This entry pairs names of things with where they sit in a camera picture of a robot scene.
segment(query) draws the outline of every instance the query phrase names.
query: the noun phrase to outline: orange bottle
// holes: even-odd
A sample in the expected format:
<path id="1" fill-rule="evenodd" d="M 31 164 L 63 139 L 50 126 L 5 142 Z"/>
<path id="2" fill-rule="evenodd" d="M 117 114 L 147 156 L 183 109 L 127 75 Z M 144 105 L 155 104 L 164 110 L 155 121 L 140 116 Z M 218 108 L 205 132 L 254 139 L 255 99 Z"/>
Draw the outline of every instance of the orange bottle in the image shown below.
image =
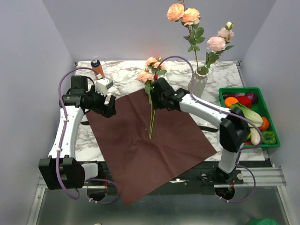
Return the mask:
<path id="1" fill-rule="evenodd" d="M 101 74 L 102 78 L 105 78 L 101 63 L 99 60 L 97 60 L 96 56 L 94 56 L 92 58 L 92 62 L 90 62 L 90 65 L 92 66 L 92 68 L 94 70 L 96 70 L 98 72 L 98 74 Z M 98 74 L 96 74 L 95 72 L 94 72 L 94 74 L 95 74 L 96 80 L 99 80 L 100 78 L 98 78 Z"/>

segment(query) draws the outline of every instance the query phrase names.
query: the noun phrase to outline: marble surface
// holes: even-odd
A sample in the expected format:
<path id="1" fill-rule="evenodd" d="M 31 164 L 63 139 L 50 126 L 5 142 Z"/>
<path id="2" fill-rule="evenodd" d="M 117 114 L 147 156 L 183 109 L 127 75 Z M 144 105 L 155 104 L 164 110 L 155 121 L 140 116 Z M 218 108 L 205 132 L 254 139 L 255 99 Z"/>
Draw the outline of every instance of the marble surface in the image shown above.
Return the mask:
<path id="1" fill-rule="evenodd" d="M 113 79 L 114 85 L 109 89 L 109 96 L 115 95 L 120 98 L 137 90 L 144 88 L 144 84 L 137 80 L 137 75 L 140 71 L 146 68 L 144 60 L 129 60 L 129 61 L 104 61 L 101 62 L 104 74 L 106 77 Z M 89 61 L 80 61 L 78 67 L 90 67 Z M 172 87 L 188 89 L 188 83 L 191 78 L 191 70 L 183 61 L 167 61 L 167 73 L 164 75 L 166 80 Z M 202 99 L 220 105 L 218 99 L 218 90 L 222 87 L 242 87 L 239 72 L 235 62 L 219 61 L 212 66 L 213 73 L 208 78 Z M 90 70 L 78 70 L 76 75 L 85 75 L 91 77 L 94 81 L 94 73 Z M 208 122 L 191 115 L 198 125 L 213 127 Z M 211 142 L 217 153 L 206 161 L 219 161 L 222 153 L 222 146 L 219 143 L 219 132 L 211 133 L 204 131 L 205 136 Z M 80 125 L 77 143 L 76 143 L 76 160 L 77 161 L 104 161 L 101 150 L 97 144 L 94 134 L 90 126 Z M 243 150 L 240 157 L 241 161 L 265 160 L 262 149 Z"/>

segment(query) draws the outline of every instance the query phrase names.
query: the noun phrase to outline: brown napkin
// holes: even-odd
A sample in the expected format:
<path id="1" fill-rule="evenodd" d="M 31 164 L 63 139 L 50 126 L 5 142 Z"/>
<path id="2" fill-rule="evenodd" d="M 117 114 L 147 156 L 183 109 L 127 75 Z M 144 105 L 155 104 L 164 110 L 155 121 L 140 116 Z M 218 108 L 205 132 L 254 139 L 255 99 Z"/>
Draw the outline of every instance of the brown napkin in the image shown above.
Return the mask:
<path id="1" fill-rule="evenodd" d="M 117 114 L 87 114 L 113 181 L 125 205 L 176 178 L 216 153 L 185 112 L 156 110 L 149 139 L 151 108 L 144 89 L 115 103 Z"/>

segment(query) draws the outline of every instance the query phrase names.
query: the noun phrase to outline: white wall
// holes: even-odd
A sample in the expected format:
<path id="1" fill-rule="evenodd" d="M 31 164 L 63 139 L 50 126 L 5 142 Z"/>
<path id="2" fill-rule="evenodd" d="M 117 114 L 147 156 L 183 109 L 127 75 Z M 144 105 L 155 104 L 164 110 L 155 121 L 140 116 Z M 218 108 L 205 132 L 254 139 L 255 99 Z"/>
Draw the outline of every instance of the white wall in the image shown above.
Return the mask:
<path id="1" fill-rule="evenodd" d="M 277 0 L 242 63 L 247 86 L 262 90 L 281 147 L 270 150 L 281 166 L 300 221 L 300 1 Z"/>
<path id="2" fill-rule="evenodd" d="M 43 0 L 68 50 L 76 60 L 141 60 L 188 53 L 187 29 L 166 12 L 177 0 Z M 235 48 L 223 60 L 241 60 L 275 0 L 186 0 L 201 14 L 204 37 L 215 36 L 227 21 L 236 23 Z M 200 58 L 205 59 L 206 41 Z"/>
<path id="3" fill-rule="evenodd" d="M 0 224 L 24 225 L 58 126 L 58 82 L 74 68 L 41 0 L 0 1 L 0 68 Z"/>

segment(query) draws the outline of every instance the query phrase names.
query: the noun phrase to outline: green tray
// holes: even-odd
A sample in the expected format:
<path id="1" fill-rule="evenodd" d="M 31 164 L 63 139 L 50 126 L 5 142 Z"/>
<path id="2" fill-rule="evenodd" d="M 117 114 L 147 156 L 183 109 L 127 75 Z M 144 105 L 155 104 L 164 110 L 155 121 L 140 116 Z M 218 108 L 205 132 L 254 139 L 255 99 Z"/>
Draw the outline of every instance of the green tray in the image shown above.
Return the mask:
<path id="1" fill-rule="evenodd" d="M 268 119 L 270 122 L 270 126 L 268 128 L 268 131 L 274 131 L 275 137 L 276 137 L 276 144 L 261 144 L 260 148 L 275 148 L 280 146 L 280 141 L 277 136 L 274 124 L 271 120 L 270 114 L 268 112 L 268 108 L 266 106 L 266 103 L 264 102 L 263 95 L 261 93 L 261 90 L 259 88 L 220 88 L 219 89 L 219 98 L 220 103 L 222 107 L 225 107 L 224 99 L 223 99 L 223 93 L 248 93 L 248 92 L 254 92 L 258 96 L 258 102 L 256 104 L 252 105 L 251 110 L 257 112 L 259 115 L 264 116 Z"/>

